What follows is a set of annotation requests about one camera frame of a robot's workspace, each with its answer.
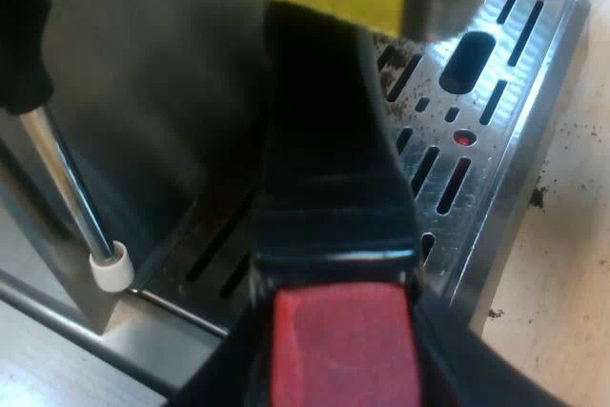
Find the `stainless steel panel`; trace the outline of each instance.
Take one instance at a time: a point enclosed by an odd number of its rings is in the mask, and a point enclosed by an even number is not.
[[[50,109],[110,237],[130,250],[137,286],[218,158],[258,117],[268,86],[264,0],[51,1]],[[22,128],[5,114],[0,126],[73,227]]]
[[[539,17],[530,21],[531,34],[511,66],[510,56],[538,1],[543,2]],[[487,32],[496,40],[472,91],[451,94],[438,83],[460,36],[426,47],[401,41],[394,46],[405,58],[414,52],[423,56],[396,102],[386,105],[396,136],[406,127],[414,132],[400,155],[410,180],[427,148],[439,148],[416,198],[422,230],[435,238],[425,271],[432,287],[476,329],[482,326],[496,288],[487,284],[490,273],[501,272],[534,186],[561,83],[588,13],[583,0],[517,0],[505,23],[499,24],[506,2],[486,0],[467,29]],[[377,41],[379,55],[385,46],[383,40]],[[381,69],[382,82],[392,64]],[[483,125],[481,115],[499,80],[507,86],[490,123]],[[430,99],[424,112],[415,110],[420,97]],[[450,123],[444,118],[452,107],[459,113]],[[458,130],[473,133],[477,141],[471,146],[458,144],[454,139]],[[438,202],[461,157],[471,160],[470,168],[451,209],[441,214]],[[481,297],[486,288],[491,288],[491,295]]]
[[[160,406],[165,398],[0,301],[0,405]]]
[[[215,349],[217,337],[133,293],[89,290],[82,244],[46,238],[2,183],[0,202],[0,300],[164,396]],[[25,338],[23,345],[29,345]]]

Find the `espresso machine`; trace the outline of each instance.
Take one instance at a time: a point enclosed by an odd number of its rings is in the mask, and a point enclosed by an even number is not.
[[[253,304],[335,281],[299,247],[358,253],[346,284],[425,284],[480,333],[588,12],[403,0],[390,38],[277,0],[3,3],[0,298],[166,398],[193,376],[223,385],[200,368],[228,364]],[[380,162],[346,184],[355,158]],[[384,212],[334,221],[370,202]]]

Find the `countertop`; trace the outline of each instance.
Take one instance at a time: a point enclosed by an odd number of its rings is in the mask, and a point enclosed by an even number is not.
[[[566,88],[483,339],[581,407],[610,405],[610,0],[590,0],[587,57]]]

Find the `drip tray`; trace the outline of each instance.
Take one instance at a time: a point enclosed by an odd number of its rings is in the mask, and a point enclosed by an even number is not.
[[[475,330],[535,185],[588,10],[584,0],[485,0],[459,37],[430,45],[375,37],[427,280]],[[240,176],[223,176],[202,197],[220,193],[230,205],[200,211],[141,291],[221,335],[248,300],[256,172]]]

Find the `black handle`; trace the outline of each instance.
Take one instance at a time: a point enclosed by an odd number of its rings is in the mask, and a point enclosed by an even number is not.
[[[37,109],[53,86],[42,62],[51,0],[0,0],[0,106],[14,115]]]

